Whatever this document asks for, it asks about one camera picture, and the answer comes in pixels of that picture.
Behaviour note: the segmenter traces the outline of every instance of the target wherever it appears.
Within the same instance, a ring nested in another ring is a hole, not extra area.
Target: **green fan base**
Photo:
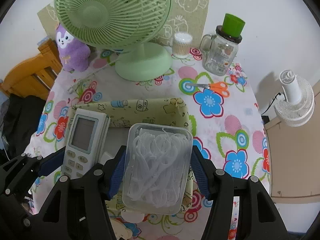
[[[129,53],[120,54],[116,72],[130,81],[147,81],[163,75],[171,65],[172,57],[163,46],[146,42]]]

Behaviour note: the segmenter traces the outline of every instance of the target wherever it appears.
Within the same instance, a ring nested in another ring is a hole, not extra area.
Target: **fan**
[[[164,74],[171,55],[151,40],[169,15],[171,0],[54,0],[63,27],[82,42],[122,52],[116,71],[146,81]]]
[[[309,121],[315,108],[315,97],[311,85],[292,70],[280,73],[285,100],[274,108],[277,116],[288,126],[297,127]]]

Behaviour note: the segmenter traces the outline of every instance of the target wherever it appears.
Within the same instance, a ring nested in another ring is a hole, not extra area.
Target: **cotton swab container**
[[[189,55],[192,36],[189,33],[178,32],[174,34],[172,53],[177,58],[186,58]]]
[[[138,212],[174,215],[186,188],[192,134],[185,128],[137,123],[129,130],[123,203]]]

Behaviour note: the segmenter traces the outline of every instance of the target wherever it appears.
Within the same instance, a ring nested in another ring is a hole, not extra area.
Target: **power cord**
[[[281,93],[279,92],[278,94],[276,94],[276,96],[273,98],[273,100],[272,100],[272,102],[271,102],[271,104],[268,106],[268,108],[267,108],[267,110],[266,111],[268,111],[269,110],[269,108],[270,108],[270,106],[273,104],[273,102],[276,100],[276,98],[277,98],[277,96],[280,96],[281,95]]]

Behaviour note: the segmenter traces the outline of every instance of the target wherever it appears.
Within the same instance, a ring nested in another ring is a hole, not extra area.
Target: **table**
[[[173,65],[164,75],[146,82],[130,82],[116,74],[113,66],[116,57],[116,53],[110,50],[95,51],[90,55],[90,66],[85,72],[60,72],[47,99],[37,132],[31,137],[25,153],[46,157],[65,146],[67,111],[72,105],[128,99],[182,98],[188,106],[188,125],[194,137],[193,144],[198,146],[202,155],[234,177],[257,176],[269,191],[270,167],[265,131],[254,93],[239,63],[232,63],[225,76],[215,76],[204,70],[202,54],[192,48],[186,59],[173,56]],[[188,82],[220,81],[228,84],[229,97],[186,85]],[[78,82],[81,85],[72,93],[68,92]],[[39,211],[60,177],[60,171],[57,169],[47,177],[38,178],[33,184],[33,212]],[[143,222],[138,224],[126,222],[120,212],[109,211],[109,215],[119,222],[115,231],[123,238],[198,240],[204,231],[211,205],[212,202],[201,195],[194,182],[192,207],[185,213],[172,216],[146,214]],[[236,236],[238,206],[239,199],[235,198],[229,240]]]

